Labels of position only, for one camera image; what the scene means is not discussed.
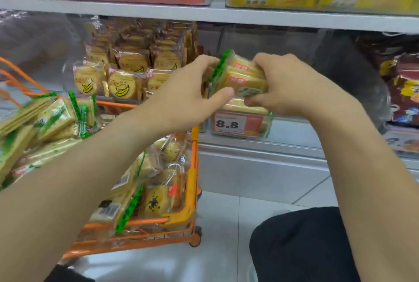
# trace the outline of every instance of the person's right hand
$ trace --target person's right hand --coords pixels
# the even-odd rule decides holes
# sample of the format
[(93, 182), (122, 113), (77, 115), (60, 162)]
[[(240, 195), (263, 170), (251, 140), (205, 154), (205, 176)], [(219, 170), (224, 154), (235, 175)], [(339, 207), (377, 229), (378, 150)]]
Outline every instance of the person's right hand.
[(359, 104), (337, 84), (296, 56), (259, 53), (253, 59), (265, 72), (269, 92), (247, 97), (247, 106), (261, 106), (279, 115), (310, 119), (319, 113), (339, 112)]

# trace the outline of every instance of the shelf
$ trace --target shelf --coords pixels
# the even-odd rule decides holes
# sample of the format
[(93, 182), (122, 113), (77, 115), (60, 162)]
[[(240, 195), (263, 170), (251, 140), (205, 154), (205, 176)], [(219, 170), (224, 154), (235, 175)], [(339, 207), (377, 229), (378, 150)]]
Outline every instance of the shelf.
[(419, 17), (414, 16), (228, 8), (225, 7), (224, 0), (214, 0), (208, 7), (71, 0), (0, 0), (0, 8), (201, 22), (419, 33)]

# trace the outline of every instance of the tile grout line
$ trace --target tile grout line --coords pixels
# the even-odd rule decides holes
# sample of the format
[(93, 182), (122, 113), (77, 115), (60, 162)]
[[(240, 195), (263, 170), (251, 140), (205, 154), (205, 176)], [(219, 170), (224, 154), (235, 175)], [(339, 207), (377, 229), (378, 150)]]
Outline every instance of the tile grout line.
[(237, 221), (237, 267), (236, 267), (236, 281), (238, 282), (238, 244), (240, 234), (240, 197), (238, 197), (238, 221)]
[(297, 199), (295, 202), (292, 203), (292, 205), (294, 205), (297, 201), (299, 201), (300, 199), (302, 199), (303, 197), (307, 196), (309, 193), (311, 193), (313, 190), (315, 190), (317, 187), (319, 187), (321, 184), (323, 184), (326, 180), (328, 180), (331, 176), (329, 175), (328, 177), (326, 177), (325, 179), (323, 179), (320, 183), (318, 183), (316, 186), (314, 186), (312, 189), (310, 189), (307, 193), (305, 193), (304, 195), (302, 195), (299, 199)]

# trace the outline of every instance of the blue cartoon character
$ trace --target blue cartoon character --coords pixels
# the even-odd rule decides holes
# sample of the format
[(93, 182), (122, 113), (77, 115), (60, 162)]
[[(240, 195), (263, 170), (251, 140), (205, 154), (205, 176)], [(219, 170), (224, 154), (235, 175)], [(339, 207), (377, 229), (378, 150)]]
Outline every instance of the blue cartoon character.
[(419, 114), (419, 108), (409, 108), (406, 111), (406, 115), (403, 115), (401, 118), (398, 118), (396, 121), (400, 123), (409, 123), (413, 120), (414, 115)]

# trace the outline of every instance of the forearm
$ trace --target forearm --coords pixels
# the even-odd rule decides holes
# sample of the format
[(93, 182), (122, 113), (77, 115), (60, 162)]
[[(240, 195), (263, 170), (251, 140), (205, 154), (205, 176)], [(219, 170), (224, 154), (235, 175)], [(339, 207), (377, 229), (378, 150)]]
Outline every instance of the forearm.
[(419, 188), (358, 102), (314, 115), (363, 282), (419, 277)]
[(132, 120), (130, 113), (118, 117), (103, 131), (2, 191), (2, 281), (46, 278), (112, 186), (157, 138)]

